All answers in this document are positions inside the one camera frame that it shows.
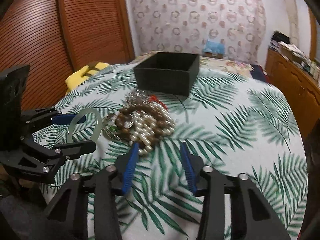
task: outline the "yellow towel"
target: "yellow towel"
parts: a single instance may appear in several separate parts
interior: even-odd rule
[[[78,85],[80,85],[83,81],[87,80],[90,76],[97,73],[99,70],[107,67],[108,63],[103,62],[91,62],[87,66],[84,66],[82,69],[74,72],[71,76],[67,77],[66,84],[68,86],[68,90],[66,95],[73,89],[75,89]]]

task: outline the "leaf print tablecloth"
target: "leaf print tablecloth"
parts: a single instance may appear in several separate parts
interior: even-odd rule
[[[56,108],[77,113],[94,107],[101,116],[116,112],[125,94],[136,88],[133,67],[112,65],[65,96]],[[160,94],[177,122],[147,158],[139,160],[132,191],[116,197],[123,239],[196,239],[203,198],[188,191],[179,143],[222,173],[247,172],[278,214],[292,239],[300,231],[307,201],[307,165],[297,123],[284,95],[274,86],[234,73],[203,69],[188,98]],[[77,125],[74,141],[87,140],[95,120]],[[52,125],[34,139],[47,147],[66,141],[68,126]],[[47,201],[70,174],[96,173],[128,152],[121,142],[100,136],[93,154],[66,161],[52,185],[41,185]],[[225,238],[230,239],[230,203],[226,195]],[[94,239],[94,195],[89,196],[88,235]]]

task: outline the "metal bolt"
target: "metal bolt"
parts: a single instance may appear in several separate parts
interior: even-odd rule
[[[202,168],[202,170],[203,170],[204,172],[213,172],[213,168],[212,168],[211,166],[204,166],[204,167]]]
[[[70,175],[70,179],[78,180],[78,179],[80,179],[80,174],[79,173],[73,173],[73,174]]]
[[[47,172],[49,171],[49,167],[44,166],[44,167],[42,168],[42,171],[43,171],[44,173],[47,173]]]
[[[247,180],[247,179],[249,179],[249,176],[248,176],[248,174],[246,174],[246,173],[240,173],[240,174],[238,175],[238,177],[239,177],[240,179],[242,179],[242,180]]]
[[[106,169],[107,169],[107,171],[109,171],[109,172],[113,172],[113,171],[116,171],[116,166],[114,166],[114,165],[109,165],[109,166],[107,166],[106,167]]]

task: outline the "black box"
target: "black box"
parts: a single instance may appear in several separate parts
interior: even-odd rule
[[[188,96],[199,73],[199,55],[158,52],[133,68],[138,89]]]

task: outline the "louvered wooden door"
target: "louvered wooden door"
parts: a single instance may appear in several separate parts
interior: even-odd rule
[[[91,61],[133,59],[124,0],[58,0],[61,24],[75,69]]]
[[[71,75],[57,0],[14,0],[0,22],[0,71],[30,64],[22,108],[52,106]]]

